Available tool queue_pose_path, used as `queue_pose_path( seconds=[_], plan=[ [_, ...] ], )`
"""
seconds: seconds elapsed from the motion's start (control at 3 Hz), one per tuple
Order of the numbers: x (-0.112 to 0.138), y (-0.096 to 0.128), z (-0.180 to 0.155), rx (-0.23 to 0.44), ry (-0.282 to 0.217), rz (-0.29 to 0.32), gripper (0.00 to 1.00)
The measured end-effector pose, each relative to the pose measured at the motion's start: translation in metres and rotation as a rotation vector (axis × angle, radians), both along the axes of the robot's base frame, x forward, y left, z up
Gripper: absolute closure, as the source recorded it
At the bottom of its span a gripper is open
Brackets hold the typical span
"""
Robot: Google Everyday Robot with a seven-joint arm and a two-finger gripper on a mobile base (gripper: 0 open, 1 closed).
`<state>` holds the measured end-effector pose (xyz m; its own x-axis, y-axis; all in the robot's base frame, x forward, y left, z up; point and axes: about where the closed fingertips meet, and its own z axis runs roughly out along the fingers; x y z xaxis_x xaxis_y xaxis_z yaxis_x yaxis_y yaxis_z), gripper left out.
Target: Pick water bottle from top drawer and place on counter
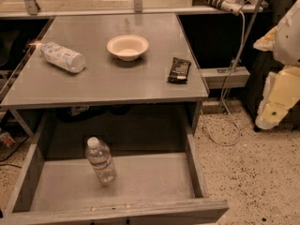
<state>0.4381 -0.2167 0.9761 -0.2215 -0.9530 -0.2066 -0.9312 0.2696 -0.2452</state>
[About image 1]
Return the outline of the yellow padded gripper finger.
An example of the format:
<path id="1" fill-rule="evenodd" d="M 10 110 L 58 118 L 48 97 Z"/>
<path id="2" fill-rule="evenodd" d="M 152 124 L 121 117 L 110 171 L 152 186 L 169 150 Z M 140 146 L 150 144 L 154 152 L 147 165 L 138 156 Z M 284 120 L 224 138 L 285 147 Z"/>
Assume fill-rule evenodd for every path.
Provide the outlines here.
<path id="1" fill-rule="evenodd" d="M 285 66 L 279 73 L 270 72 L 262 96 L 255 125 L 260 129 L 271 129 L 300 100 L 300 67 Z"/>
<path id="2" fill-rule="evenodd" d="M 271 52 L 273 51 L 275 35 L 278 28 L 275 26 L 271 30 L 269 30 L 263 37 L 257 39 L 253 48 L 263 52 Z"/>

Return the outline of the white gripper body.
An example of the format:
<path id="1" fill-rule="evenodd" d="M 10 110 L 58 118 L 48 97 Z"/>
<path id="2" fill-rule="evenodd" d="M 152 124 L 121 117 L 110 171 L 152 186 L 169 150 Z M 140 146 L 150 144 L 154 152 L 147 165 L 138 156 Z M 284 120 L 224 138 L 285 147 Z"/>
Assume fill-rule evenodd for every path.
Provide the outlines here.
<path id="1" fill-rule="evenodd" d="M 300 0 L 293 4 L 277 25 L 273 55 L 285 66 L 300 66 Z"/>

